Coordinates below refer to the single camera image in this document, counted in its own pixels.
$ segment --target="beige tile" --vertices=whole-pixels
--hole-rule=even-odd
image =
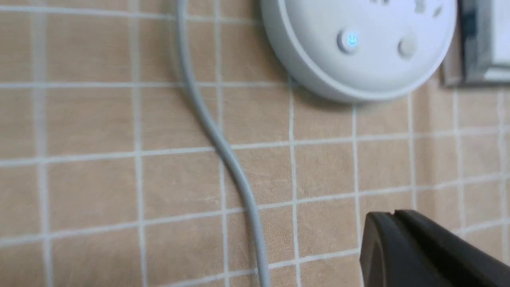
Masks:
[[[411,184],[408,140],[358,142],[360,190]]]
[[[358,246],[354,199],[299,204],[297,224],[300,257]]]
[[[221,16],[242,19],[262,19],[260,0],[220,0]]]
[[[215,88],[203,88],[202,96],[215,120],[218,117]],[[144,150],[209,147],[187,94],[176,88],[142,89],[142,141]]]
[[[258,204],[292,200],[292,170],[290,148],[237,150]],[[225,189],[227,208],[243,206],[241,197],[229,173]]]
[[[510,89],[504,89],[505,124],[510,125]]]
[[[51,7],[83,8],[128,11],[129,0],[47,0],[47,5]]]
[[[498,124],[498,90],[496,88],[469,88],[458,91],[459,127],[496,127]]]
[[[354,192],[351,143],[295,148],[298,198]]]
[[[213,22],[188,22],[190,53],[196,79],[216,81],[216,44]],[[175,22],[140,19],[140,79],[143,82],[180,81]]]
[[[497,260],[503,261],[503,228],[501,226],[466,233],[466,241]]]
[[[455,137],[416,139],[414,152],[417,185],[435,185],[457,180],[457,143]]]
[[[194,285],[196,287],[224,287],[225,286],[225,280],[216,280],[216,281],[212,281],[212,282],[207,282],[207,283],[204,283],[204,284],[198,284],[198,285]]]
[[[0,90],[0,158],[35,155],[34,114],[30,90]]]
[[[465,135],[462,137],[464,177],[498,173],[498,135]]]
[[[287,80],[285,69],[274,55],[263,27],[223,23],[221,47],[223,81]]]
[[[0,168],[0,190],[0,238],[39,233],[37,167]]]
[[[147,13],[176,14],[177,0],[141,0],[140,11]],[[188,14],[214,16],[214,0],[188,0]]]
[[[150,286],[223,272],[221,216],[147,226],[145,232]]]
[[[428,81],[413,92],[414,132],[453,130],[453,89]]]
[[[0,282],[12,287],[45,287],[41,243],[0,248]]]
[[[126,17],[47,15],[49,81],[130,82],[129,47]]]
[[[32,80],[30,13],[0,12],[0,82]]]
[[[0,5],[28,6],[30,4],[30,0],[0,0]]]
[[[270,270],[271,286],[273,287],[296,287],[296,267],[285,266]],[[259,286],[259,277],[256,274],[243,275],[230,278],[231,287],[255,287]]]
[[[359,255],[310,261],[301,264],[303,287],[359,287]]]
[[[458,187],[421,190],[417,193],[418,211],[448,230],[461,227]]]
[[[499,181],[464,185],[464,204],[468,226],[501,219]]]
[[[269,263],[294,259],[292,206],[263,209],[260,214]],[[253,239],[247,220],[241,212],[227,217],[228,269],[232,271],[255,267]]]
[[[215,152],[143,158],[145,216],[159,218],[221,209]]]
[[[361,229],[364,230],[367,213],[372,211],[393,213],[397,209],[413,209],[413,194],[410,190],[360,197]]]
[[[293,92],[295,139],[352,136],[352,105],[332,103],[304,88]]]
[[[50,155],[134,149],[130,89],[50,89],[46,117]]]
[[[289,140],[287,88],[225,88],[223,105],[223,126],[230,143]]]
[[[52,230],[137,220],[132,158],[50,164],[48,187]]]
[[[408,133],[408,97],[358,108],[358,135]]]
[[[138,228],[52,241],[55,287],[140,286]]]

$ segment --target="tile wall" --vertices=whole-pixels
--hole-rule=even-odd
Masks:
[[[1,285],[258,284],[162,2],[0,0]],[[326,103],[288,84],[258,4],[190,0],[189,28],[260,204],[273,286],[359,287],[372,210],[417,209],[509,263],[510,93],[442,89],[436,74],[391,103]]]

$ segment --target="power button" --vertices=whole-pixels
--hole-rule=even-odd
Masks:
[[[353,54],[360,45],[359,35],[354,30],[345,29],[338,34],[337,44],[344,53]]]

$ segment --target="blue power icon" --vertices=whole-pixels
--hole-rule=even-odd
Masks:
[[[358,36],[355,33],[349,33],[347,35],[347,44],[351,47],[356,47],[358,45]]]

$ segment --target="white cable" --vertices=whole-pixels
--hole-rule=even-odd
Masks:
[[[264,230],[260,221],[257,202],[251,191],[251,187],[246,174],[241,167],[239,160],[232,151],[225,137],[218,129],[214,120],[203,101],[200,90],[197,87],[195,75],[191,65],[191,56],[188,44],[188,31],[186,26],[188,0],[178,0],[177,3],[177,38],[179,60],[181,72],[184,76],[186,86],[188,87],[189,97],[193,104],[204,129],[210,140],[215,144],[219,155],[230,169],[233,178],[237,182],[239,193],[244,201],[244,206],[248,211],[248,218],[253,232],[253,241],[255,243],[255,252],[257,254],[257,269],[259,271],[259,282],[261,287],[271,287],[271,278],[269,275],[269,264],[267,261],[267,249],[264,239]]]

